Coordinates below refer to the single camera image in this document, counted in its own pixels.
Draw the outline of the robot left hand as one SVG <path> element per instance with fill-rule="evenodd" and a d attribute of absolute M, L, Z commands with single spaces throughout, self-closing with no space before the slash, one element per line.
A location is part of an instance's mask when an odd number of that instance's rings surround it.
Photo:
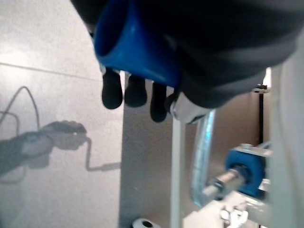
<path fill-rule="evenodd" d="M 262 83 L 295 51 L 301 0 L 74 0 L 103 72 L 102 102 L 147 102 L 190 124 Z"/>

